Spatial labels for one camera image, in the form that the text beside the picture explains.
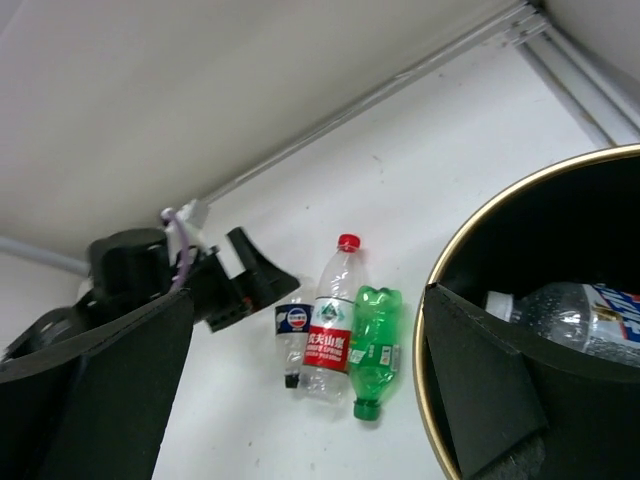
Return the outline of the clear bottle black label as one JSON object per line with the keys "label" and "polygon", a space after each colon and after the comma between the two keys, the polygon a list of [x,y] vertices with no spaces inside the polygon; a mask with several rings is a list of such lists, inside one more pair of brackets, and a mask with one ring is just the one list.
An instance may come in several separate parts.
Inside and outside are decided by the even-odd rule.
{"label": "clear bottle black label", "polygon": [[275,338],[287,389],[296,389],[299,384],[312,312],[312,294],[304,290],[294,292],[274,308]]}

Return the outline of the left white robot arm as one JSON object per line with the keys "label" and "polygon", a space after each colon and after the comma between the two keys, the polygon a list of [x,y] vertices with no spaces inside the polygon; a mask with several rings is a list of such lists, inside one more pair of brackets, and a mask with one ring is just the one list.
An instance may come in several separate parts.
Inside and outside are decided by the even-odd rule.
{"label": "left white robot arm", "polygon": [[14,360],[128,314],[172,290],[186,289],[196,321],[216,332],[263,310],[299,288],[299,280],[268,260],[237,227],[228,233],[244,267],[229,277],[217,248],[205,248],[179,222],[178,251],[158,229],[125,230],[88,248],[91,289],[75,305],[41,316],[5,350]]}

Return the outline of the clear bottle blue orange label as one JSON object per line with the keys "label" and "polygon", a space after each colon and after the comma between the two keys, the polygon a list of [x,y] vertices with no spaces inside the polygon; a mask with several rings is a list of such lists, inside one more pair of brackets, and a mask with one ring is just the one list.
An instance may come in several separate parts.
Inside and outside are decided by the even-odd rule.
{"label": "clear bottle blue orange label", "polygon": [[518,299],[489,291],[484,309],[572,350],[639,365],[639,296],[604,284],[556,282]]}

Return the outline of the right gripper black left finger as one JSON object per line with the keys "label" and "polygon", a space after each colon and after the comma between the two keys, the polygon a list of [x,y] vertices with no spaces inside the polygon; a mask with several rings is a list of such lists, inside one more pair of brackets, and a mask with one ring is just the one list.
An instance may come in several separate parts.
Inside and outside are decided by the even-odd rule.
{"label": "right gripper black left finger", "polygon": [[193,323],[176,291],[2,363],[2,478],[151,478]]}

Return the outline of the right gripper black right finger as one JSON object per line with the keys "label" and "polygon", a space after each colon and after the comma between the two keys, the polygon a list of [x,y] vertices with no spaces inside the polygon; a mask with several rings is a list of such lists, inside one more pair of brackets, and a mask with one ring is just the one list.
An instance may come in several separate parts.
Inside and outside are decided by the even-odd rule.
{"label": "right gripper black right finger", "polygon": [[439,284],[422,300],[422,417],[449,479],[635,479],[639,372],[501,321]]}

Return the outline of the clear bottle red label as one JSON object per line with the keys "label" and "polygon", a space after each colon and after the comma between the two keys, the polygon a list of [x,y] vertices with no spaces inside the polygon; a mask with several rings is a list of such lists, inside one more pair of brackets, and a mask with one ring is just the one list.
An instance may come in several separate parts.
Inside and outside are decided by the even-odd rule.
{"label": "clear bottle red label", "polygon": [[347,361],[355,300],[366,279],[361,240],[344,233],[322,272],[316,290],[302,359],[300,386],[306,395],[327,403],[341,401],[347,388]]}

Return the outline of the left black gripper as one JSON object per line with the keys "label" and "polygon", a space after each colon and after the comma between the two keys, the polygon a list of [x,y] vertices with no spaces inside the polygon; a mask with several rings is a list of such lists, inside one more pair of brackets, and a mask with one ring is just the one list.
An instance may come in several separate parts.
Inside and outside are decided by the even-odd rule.
{"label": "left black gripper", "polygon": [[204,322],[211,333],[224,330],[277,303],[300,287],[299,280],[273,264],[242,227],[227,234],[244,271],[230,277],[219,258],[219,248],[198,253],[187,278],[194,304],[194,322]]}

